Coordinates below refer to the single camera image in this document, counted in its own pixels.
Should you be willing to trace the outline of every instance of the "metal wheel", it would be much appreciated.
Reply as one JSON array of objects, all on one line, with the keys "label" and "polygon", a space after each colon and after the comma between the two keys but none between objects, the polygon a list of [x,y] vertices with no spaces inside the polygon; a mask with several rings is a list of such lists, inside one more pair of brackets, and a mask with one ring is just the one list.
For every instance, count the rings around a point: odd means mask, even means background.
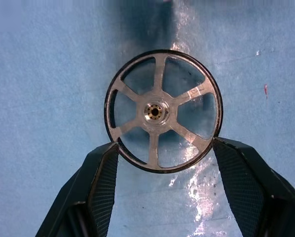
[{"label": "metal wheel", "polygon": [[[162,90],[163,74],[168,57],[180,59],[194,66],[205,80],[197,87],[173,98]],[[139,63],[155,59],[154,85],[151,91],[138,95],[124,82],[126,75]],[[121,92],[132,101],[136,102],[135,119],[115,127],[113,109],[117,92]],[[196,97],[211,93],[214,96],[216,107],[216,120],[214,132],[209,139],[198,136],[177,122],[178,106]],[[108,135],[112,141],[119,142],[120,154],[130,163],[140,169],[154,173],[173,173],[186,169],[201,160],[211,148],[211,140],[219,134],[222,121],[222,99],[219,88],[210,72],[196,59],[187,54],[172,50],[155,50],[141,54],[125,64],[113,78],[105,99],[105,124]],[[134,127],[141,127],[149,133],[148,162],[143,162],[135,157],[122,143],[121,135],[129,132]],[[198,154],[185,163],[173,167],[161,167],[158,162],[159,135],[169,130],[174,130],[180,136],[198,149]]]}]

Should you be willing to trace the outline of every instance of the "red speck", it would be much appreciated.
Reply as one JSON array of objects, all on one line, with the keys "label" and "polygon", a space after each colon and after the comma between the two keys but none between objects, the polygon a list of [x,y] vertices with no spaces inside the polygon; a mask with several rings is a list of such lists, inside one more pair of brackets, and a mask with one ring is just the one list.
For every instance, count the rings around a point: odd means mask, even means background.
[{"label": "red speck", "polygon": [[264,86],[264,91],[265,91],[266,99],[268,99],[268,94],[267,94],[267,84],[265,84],[265,86]]}]

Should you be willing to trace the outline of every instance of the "spoked wheel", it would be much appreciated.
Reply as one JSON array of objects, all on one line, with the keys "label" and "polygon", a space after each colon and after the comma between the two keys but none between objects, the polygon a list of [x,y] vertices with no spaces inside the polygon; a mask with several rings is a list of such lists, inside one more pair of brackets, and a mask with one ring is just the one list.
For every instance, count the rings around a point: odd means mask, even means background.
[{"label": "spoked wheel", "polygon": [[[124,78],[138,64],[148,59],[155,59],[154,85],[151,91],[138,95],[124,82]],[[185,93],[172,97],[162,89],[163,75],[167,58],[183,60],[204,76],[204,81]],[[117,92],[121,92],[136,102],[136,116],[133,120],[115,127],[114,103]],[[177,122],[178,107],[199,96],[211,93],[215,100],[214,130],[209,139],[196,135]],[[210,150],[213,137],[218,136],[222,122],[222,98],[219,88],[210,72],[191,56],[172,50],[156,50],[141,54],[127,64],[113,78],[105,99],[105,124],[112,141],[120,144],[120,154],[140,169],[154,173],[173,173],[186,169],[201,160]],[[149,133],[148,162],[135,157],[122,143],[120,137],[134,127],[141,127]],[[158,162],[159,135],[173,130],[193,144],[198,153],[190,160],[173,167],[161,167]]]}]

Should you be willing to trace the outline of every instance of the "textured black plastic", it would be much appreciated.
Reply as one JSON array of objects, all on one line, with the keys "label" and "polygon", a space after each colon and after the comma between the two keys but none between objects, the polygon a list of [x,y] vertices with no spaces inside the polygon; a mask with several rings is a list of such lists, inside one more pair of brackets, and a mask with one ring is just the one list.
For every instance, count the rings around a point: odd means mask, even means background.
[{"label": "textured black plastic", "polygon": [[215,146],[225,194],[243,237],[254,237],[264,197],[248,166],[229,146]]},{"label": "textured black plastic", "polygon": [[97,229],[98,237],[106,237],[114,204],[118,156],[104,161],[96,184],[96,189],[89,197],[90,214]]}]

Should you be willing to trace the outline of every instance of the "blue background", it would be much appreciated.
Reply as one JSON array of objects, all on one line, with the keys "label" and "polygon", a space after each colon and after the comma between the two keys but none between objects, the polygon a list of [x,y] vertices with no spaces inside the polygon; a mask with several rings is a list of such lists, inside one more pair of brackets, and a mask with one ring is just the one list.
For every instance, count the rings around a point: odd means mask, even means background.
[{"label": "blue background", "polygon": [[[220,136],[255,147],[295,187],[295,1],[0,1],[0,237],[36,234],[86,154],[109,141],[114,74],[158,48],[208,68]],[[214,154],[167,175],[120,158],[108,236],[241,236]]]}]

